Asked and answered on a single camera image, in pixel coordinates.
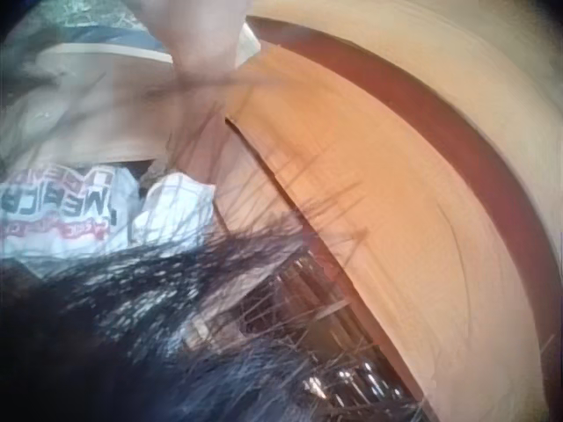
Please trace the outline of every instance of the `curved wood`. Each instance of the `curved wood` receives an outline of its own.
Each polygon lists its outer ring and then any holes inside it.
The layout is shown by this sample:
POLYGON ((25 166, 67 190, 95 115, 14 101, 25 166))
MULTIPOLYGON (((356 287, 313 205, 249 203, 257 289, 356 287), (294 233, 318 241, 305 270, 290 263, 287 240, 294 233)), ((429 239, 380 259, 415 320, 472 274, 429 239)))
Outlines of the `curved wood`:
POLYGON ((513 169, 561 253, 563 117, 548 94, 563 76, 542 17, 479 0, 255 0, 252 14, 354 42, 452 104, 513 169))
POLYGON ((299 55, 267 48, 241 76, 267 82, 240 89, 232 119, 344 267, 438 417, 541 413, 522 279, 457 172, 380 101, 299 55), (315 198, 329 207, 319 213, 315 198))
POLYGON ((250 22, 261 39, 310 58, 378 98, 423 135, 472 187, 523 276, 539 344, 549 345, 542 355, 547 394, 553 404, 561 404, 557 259, 526 192, 501 157, 451 106, 380 57, 301 26, 263 18, 250 22))

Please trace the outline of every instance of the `dark wood edge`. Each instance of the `dark wood edge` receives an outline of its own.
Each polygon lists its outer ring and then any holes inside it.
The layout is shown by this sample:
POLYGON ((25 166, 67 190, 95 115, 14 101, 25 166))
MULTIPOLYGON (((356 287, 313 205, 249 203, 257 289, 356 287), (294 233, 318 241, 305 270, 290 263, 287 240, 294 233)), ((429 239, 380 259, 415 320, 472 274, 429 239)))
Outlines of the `dark wood edge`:
POLYGON ((259 39, 322 65, 386 104, 473 190, 523 279, 542 351, 546 399, 552 417, 563 420, 563 290, 557 257, 528 195, 493 146, 432 89, 383 58, 299 25, 256 17, 248 23, 259 39))

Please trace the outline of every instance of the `black hair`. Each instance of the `black hair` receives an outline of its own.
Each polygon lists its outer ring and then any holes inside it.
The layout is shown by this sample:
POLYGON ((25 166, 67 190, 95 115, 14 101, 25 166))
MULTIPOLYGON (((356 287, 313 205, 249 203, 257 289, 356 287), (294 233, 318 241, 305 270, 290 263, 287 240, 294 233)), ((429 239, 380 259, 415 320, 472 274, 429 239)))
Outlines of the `black hair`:
POLYGON ((2 272, 0 397, 8 419, 305 421, 306 357, 275 341, 186 347, 218 289, 285 253, 272 231, 192 251, 142 247, 81 260, 36 283, 2 272))

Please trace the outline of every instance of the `hair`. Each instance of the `hair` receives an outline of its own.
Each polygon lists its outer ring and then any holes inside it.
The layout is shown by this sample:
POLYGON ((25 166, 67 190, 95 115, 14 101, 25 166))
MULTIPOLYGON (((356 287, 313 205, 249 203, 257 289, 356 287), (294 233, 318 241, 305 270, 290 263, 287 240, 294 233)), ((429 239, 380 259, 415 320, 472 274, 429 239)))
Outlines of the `hair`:
POLYGON ((309 421, 303 355, 273 340, 224 350, 182 341, 199 305, 284 251, 272 232, 168 256, 143 247, 41 282, 4 263, 0 395, 8 418, 309 421))

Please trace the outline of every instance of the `white cloth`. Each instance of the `white cloth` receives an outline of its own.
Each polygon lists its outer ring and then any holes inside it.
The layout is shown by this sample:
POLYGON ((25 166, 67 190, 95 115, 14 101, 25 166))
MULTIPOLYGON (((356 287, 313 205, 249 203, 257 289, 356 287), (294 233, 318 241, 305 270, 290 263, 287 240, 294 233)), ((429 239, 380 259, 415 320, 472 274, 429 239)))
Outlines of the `white cloth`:
POLYGON ((174 242, 172 251, 200 244, 213 218, 213 186, 183 173, 159 180, 142 201, 129 170, 96 165, 74 170, 57 164, 19 171, 0 184, 3 258, 38 275, 44 258, 85 258, 141 244, 174 242))

